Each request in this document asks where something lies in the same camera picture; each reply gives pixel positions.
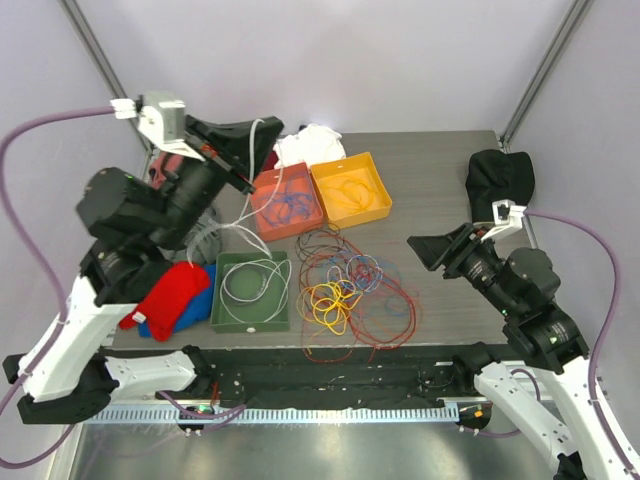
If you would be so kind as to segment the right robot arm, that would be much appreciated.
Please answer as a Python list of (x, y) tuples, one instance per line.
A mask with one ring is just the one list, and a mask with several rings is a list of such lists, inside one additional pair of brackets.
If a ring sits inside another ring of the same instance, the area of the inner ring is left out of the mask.
[(639, 455), (600, 395), (596, 351), (555, 301), (560, 279), (552, 262), (539, 249), (518, 248), (507, 259), (496, 254), (495, 241), (521, 227), (519, 219), (499, 220), (493, 228), (465, 223), (441, 236), (411, 236), (407, 242), (428, 270), (467, 280), (503, 316), (508, 345), (559, 413), (551, 414), (526, 393), (481, 342), (454, 357), (453, 386), (493, 402), (555, 478), (636, 479)]

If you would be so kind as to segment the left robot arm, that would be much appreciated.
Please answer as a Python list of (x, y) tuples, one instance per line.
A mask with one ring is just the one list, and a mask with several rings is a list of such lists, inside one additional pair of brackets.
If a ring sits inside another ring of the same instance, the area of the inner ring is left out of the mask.
[(283, 123), (269, 116), (215, 124), (146, 111), (136, 125), (181, 164), (157, 188), (117, 167), (87, 184), (76, 210), (93, 245), (71, 291), (59, 293), (46, 334), (30, 352), (3, 363), (11, 387), (22, 391), (17, 408), (27, 425), (74, 425), (119, 397), (172, 391), (200, 399), (212, 389), (215, 372), (197, 347), (126, 359), (104, 356), (100, 346), (169, 271), (165, 252), (184, 246), (221, 190), (253, 191)]

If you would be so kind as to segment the dark red cloth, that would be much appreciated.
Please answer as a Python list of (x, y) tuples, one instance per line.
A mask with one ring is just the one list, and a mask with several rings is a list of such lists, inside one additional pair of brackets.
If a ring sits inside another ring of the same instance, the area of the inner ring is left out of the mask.
[(265, 162), (263, 164), (263, 168), (262, 171), (266, 172), (269, 170), (273, 170), (278, 162), (279, 158), (277, 153), (272, 150), (269, 155), (267, 156), (267, 158), (265, 159)]

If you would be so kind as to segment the pink cloth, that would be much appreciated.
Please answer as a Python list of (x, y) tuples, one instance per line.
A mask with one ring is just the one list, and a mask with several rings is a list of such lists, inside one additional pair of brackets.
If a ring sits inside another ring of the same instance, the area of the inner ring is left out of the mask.
[(160, 152), (148, 169), (149, 184), (154, 189), (159, 189), (167, 179), (174, 177), (182, 160), (183, 157), (180, 155)]

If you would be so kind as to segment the white cloth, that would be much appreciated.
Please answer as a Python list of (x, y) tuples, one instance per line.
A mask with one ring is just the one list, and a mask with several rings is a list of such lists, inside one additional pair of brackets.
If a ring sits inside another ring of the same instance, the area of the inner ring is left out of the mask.
[(277, 162), (274, 168), (300, 163), (310, 167), (344, 159), (346, 151), (341, 139), (340, 133), (327, 126), (309, 124), (298, 133), (287, 135), (276, 142), (274, 152)]

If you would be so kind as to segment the coral orange plastic tray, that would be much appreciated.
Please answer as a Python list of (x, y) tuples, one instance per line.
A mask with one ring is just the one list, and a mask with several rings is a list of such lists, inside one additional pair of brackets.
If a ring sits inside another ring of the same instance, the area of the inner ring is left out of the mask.
[(324, 212), (303, 163), (261, 173), (250, 205), (259, 237), (273, 242), (320, 227)]

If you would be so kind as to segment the black bucket hat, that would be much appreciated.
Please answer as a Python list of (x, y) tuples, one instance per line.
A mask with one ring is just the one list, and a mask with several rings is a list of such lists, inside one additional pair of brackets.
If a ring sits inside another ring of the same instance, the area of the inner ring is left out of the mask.
[(492, 204), (510, 200), (527, 206), (534, 194), (535, 175), (526, 152), (488, 149), (471, 155), (465, 188), (473, 223), (492, 223)]

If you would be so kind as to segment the yellow plastic tray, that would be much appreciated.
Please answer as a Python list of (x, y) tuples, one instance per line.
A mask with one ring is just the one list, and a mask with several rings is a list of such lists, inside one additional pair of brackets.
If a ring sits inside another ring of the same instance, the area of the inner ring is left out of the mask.
[(392, 199), (370, 152), (310, 167), (327, 222), (345, 229), (389, 216)]

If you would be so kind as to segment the grey cloth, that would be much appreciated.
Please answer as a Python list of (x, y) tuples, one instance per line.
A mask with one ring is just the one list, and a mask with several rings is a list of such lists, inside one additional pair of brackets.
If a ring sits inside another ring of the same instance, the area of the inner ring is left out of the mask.
[(183, 248), (165, 250), (165, 258), (171, 262), (191, 261), (199, 265), (215, 264), (222, 250), (222, 238), (218, 231), (209, 230), (208, 227), (218, 218), (216, 208), (210, 205), (187, 234)]

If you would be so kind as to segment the green plastic tray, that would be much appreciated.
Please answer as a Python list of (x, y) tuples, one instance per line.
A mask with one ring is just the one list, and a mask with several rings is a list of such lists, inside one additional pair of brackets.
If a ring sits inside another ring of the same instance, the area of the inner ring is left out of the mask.
[(286, 252), (222, 253), (216, 267), (210, 315), (215, 333), (275, 333), (290, 329), (292, 266)]

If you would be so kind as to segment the blue cloth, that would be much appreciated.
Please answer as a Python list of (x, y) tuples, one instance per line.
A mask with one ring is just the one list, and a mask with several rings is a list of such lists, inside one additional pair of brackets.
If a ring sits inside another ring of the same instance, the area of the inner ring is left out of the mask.
[[(203, 265), (201, 267), (203, 267), (209, 275), (210, 285), (191, 300), (175, 324), (172, 335), (206, 320), (211, 314), (217, 267), (215, 264)], [(152, 338), (146, 325), (137, 326), (137, 330), (140, 337)]]

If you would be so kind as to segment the bright red cloth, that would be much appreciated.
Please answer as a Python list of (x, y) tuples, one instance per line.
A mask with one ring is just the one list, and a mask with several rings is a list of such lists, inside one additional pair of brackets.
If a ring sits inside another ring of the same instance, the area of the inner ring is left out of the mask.
[(206, 270), (179, 262), (164, 273), (146, 297), (118, 322), (121, 330), (146, 325), (151, 337), (167, 341), (191, 300), (210, 285)]

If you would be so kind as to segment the right aluminium frame post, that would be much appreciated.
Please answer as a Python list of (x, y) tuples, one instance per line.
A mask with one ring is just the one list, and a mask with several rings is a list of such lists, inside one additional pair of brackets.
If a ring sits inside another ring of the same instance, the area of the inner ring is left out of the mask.
[(559, 64), (573, 36), (588, 15), (592, 5), (592, 0), (574, 0), (570, 3), (569, 9), (553, 35), (549, 46), (545, 50), (514, 113), (510, 117), (504, 131), (498, 136), (498, 143), (503, 150), (510, 149), (512, 141), (524, 124), (527, 115), (534, 106), (545, 84), (550, 79), (555, 67)]

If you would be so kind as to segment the aluminium frame post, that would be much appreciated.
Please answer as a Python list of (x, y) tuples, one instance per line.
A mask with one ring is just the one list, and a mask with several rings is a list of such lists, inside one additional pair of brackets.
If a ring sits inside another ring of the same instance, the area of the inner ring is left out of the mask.
[(510, 149), (512, 141), (524, 124), (527, 115), (534, 106), (545, 84), (550, 79), (555, 67), (559, 64), (573, 36), (588, 15), (592, 5), (592, 0), (574, 0), (570, 3), (569, 9), (553, 35), (549, 46), (545, 50), (514, 113), (510, 117), (504, 131), (498, 136), (498, 143), (503, 150)]
[(77, 37), (89, 55), (109, 93), (114, 98), (128, 97), (122, 82), (87, 20), (80, 3), (77, 0), (58, 0), (58, 4), (76, 32)]

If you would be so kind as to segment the left aluminium frame post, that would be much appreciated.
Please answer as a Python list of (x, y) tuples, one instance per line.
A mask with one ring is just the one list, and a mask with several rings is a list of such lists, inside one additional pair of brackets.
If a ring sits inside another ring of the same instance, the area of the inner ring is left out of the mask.
[(109, 93), (114, 98), (128, 97), (122, 82), (87, 20), (80, 3), (77, 0), (58, 0), (58, 4), (76, 32), (77, 37), (89, 55)]

